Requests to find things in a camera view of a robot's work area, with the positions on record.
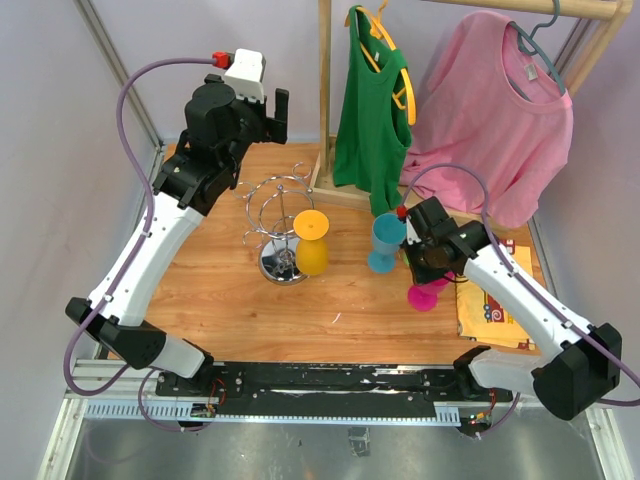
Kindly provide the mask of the yellow cartoon vehicle cloth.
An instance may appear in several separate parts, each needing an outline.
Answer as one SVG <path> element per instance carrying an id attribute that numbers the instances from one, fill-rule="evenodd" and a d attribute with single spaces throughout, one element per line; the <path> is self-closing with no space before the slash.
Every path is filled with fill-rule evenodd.
<path id="1" fill-rule="evenodd" d="M 535 343 L 514 317 L 470 280 L 456 285 L 456 308 L 460 337 L 512 349 L 535 349 Z"/>

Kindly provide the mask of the orange plastic wine glass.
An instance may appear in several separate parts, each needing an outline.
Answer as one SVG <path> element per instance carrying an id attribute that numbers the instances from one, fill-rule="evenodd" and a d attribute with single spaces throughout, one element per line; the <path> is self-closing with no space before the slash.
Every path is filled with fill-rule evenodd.
<path id="1" fill-rule="evenodd" d="M 328 267 L 329 253 L 325 236 L 329 231 L 328 217 L 315 209 L 300 212 L 293 222 L 299 237 L 296 247 L 296 265 L 305 275 L 322 274 Z"/>

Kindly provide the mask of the blue plastic wine glass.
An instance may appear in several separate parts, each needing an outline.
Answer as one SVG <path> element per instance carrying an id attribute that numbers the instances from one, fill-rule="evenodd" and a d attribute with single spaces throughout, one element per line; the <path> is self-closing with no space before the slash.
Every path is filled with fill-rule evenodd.
<path id="1" fill-rule="evenodd" d="M 367 263 L 378 274 L 390 273 L 396 265 L 396 253 L 406 238 L 406 225 L 395 213 L 378 216 L 372 225 L 372 251 Z"/>

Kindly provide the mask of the green plastic wine glass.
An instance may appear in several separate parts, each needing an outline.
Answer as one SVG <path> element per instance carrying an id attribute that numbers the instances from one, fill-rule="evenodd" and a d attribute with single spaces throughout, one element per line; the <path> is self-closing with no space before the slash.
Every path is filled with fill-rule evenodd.
<path id="1" fill-rule="evenodd" d="M 401 258 L 402 258 L 402 260 L 403 260 L 404 264 L 405 264 L 406 266 L 410 266 L 410 262 L 409 262 L 409 259 L 408 259 L 408 256 L 407 256 L 406 251 L 405 251 L 404 249 L 400 249 L 400 252 L 399 252 L 399 253 L 400 253 L 400 256 L 401 256 Z"/>

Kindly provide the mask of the wooden clothes rack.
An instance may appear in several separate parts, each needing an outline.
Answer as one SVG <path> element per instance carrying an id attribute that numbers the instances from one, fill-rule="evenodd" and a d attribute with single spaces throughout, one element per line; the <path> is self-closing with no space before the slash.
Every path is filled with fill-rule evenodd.
<path id="1" fill-rule="evenodd" d="M 632 1 L 461 1 L 461 6 L 530 14 L 558 14 L 577 20 L 554 67 L 575 96 L 632 12 Z M 332 3 L 319 1 L 319 155 L 311 175 L 312 198 L 321 203 L 365 211 L 368 195 L 355 187 L 337 187 L 332 174 L 336 135 L 330 131 Z"/>

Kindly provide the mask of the chrome wine glass rack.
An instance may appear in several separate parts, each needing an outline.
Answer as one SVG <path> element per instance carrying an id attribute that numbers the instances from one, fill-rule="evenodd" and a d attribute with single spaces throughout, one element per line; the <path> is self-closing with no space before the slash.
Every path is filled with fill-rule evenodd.
<path id="1" fill-rule="evenodd" d="M 311 207 L 314 201 L 309 180 L 313 169 L 304 162 L 297 162 L 289 174 L 274 175 L 253 184 L 239 181 L 232 191 L 235 198 L 245 201 L 244 210 L 249 229 L 243 234 L 242 243 L 248 246 L 247 238 L 259 235 L 260 243 L 254 246 L 258 251 L 258 268 L 263 277 L 277 286 L 293 286 L 307 278 L 296 263 L 296 251 L 300 238 L 293 229 L 295 216 L 288 214 L 285 207 L 287 196 L 301 196 Z M 269 194 L 260 205 L 258 212 L 252 212 L 253 200 L 267 186 L 274 186 L 275 192 Z"/>

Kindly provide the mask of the yellow clothes hanger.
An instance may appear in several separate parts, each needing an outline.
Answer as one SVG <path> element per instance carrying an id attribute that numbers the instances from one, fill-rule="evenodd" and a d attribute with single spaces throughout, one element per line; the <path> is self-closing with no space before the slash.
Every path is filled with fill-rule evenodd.
<path id="1" fill-rule="evenodd" d="M 344 26 L 347 28 L 354 26 L 355 30 L 352 31 L 351 43 L 358 46 L 358 56 L 364 59 L 376 74 L 379 74 L 383 68 L 376 56 L 372 54 L 363 41 L 359 39 L 358 14 L 363 15 L 367 19 L 369 36 L 386 44 L 389 51 L 388 59 L 396 60 L 398 64 L 398 74 L 401 78 L 401 87 L 391 93 L 391 98 L 397 109 L 405 113 L 407 124 L 414 126 L 417 121 L 417 106 L 409 69 L 405 58 L 402 56 L 402 52 L 397 48 L 382 22 L 382 13 L 387 5 L 388 1 L 383 1 L 375 13 L 364 6 L 354 5 L 345 16 Z"/>

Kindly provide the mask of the green tank top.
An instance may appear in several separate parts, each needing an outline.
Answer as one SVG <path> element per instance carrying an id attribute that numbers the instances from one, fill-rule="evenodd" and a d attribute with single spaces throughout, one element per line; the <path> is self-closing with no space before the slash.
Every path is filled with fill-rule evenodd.
<path id="1" fill-rule="evenodd" d="M 405 113 L 391 93 L 401 87 L 396 60 L 381 41 L 369 36 L 367 19 L 358 14 L 359 39 L 379 61 L 376 74 L 358 56 L 349 28 L 349 68 L 335 144 L 333 182 L 369 194 L 371 213 L 382 215 L 401 203 L 398 185 L 412 137 Z"/>

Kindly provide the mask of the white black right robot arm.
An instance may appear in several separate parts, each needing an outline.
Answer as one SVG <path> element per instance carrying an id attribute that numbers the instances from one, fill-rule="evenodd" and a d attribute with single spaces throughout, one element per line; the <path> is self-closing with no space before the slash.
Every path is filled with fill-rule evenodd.
<path id="1" fill-rule="evenodd" d="M 453 387 L 466 400 L 495 388 L 536 397 L 571 420 L 616 388 L 622 337 L 565 307 L 524 271 L 476 220 L 462 226 L 436 198 L 408 209 L 403 248 L 416 283 L 464 276 L 496 300 L 538 348 L 537 357 L 475 347 L 453 363 Z"/>

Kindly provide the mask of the pink plastic wine glass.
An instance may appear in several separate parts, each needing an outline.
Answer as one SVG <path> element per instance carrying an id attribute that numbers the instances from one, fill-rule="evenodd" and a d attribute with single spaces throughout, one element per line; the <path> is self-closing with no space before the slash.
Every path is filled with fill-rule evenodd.
<path id="1" fill-rule="evenodd" d="M 412 285 L 408 289 L 407 300 L 409 305 L 417 311 L 428 312 L 438 304 L 441 293 L 453 284 L 455 277 L 448 273 L 443 278 L 423 285 Z"/>

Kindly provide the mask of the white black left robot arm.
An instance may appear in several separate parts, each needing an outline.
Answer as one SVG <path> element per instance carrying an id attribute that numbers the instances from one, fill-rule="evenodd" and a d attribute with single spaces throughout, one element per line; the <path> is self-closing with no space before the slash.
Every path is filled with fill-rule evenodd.
<path id="1" fill-rule="evenodd" d="M 287 140 L 289 93 L 275 91 L 274 115 L 223 82 L 206 81 L 185 106 L 186 128 L 152 185 L 153 211 L 144 214 L 125 249 L 88 298 L 73 297 L 65 313 L 134 369 L 155 367 L 179 376 L 190 394 L 207 393 L 214 371 L 207 354 L 146 321 L 151 298 L 182 244 L 218 198 L 238 183 L 254 143 Z"/>

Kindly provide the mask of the pink t-shirt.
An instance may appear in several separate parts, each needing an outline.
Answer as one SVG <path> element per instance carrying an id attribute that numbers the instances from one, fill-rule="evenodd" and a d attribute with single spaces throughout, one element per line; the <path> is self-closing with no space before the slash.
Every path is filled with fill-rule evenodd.
<path id="1" fill-rule="evenodd" d="M 517 228 L 567 164 L 572 100 L 518 49 L 508 17 L 465 16 L 416 100 L 400 177 L 422 197 Z"/>

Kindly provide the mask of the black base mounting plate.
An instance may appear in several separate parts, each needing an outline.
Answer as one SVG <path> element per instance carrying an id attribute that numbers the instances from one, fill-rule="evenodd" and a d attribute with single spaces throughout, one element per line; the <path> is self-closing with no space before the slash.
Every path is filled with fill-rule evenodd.
<path id="1" fill-rule="evenodd" d="M 161 397 L 201 398 L 215 413 L 381 413 L 416 411 L 437 402 L 509 402 L 506 390 L 466 385 L 451 367 L 402 364 L 214 362 L 184 379 L 161 372 Z"/>

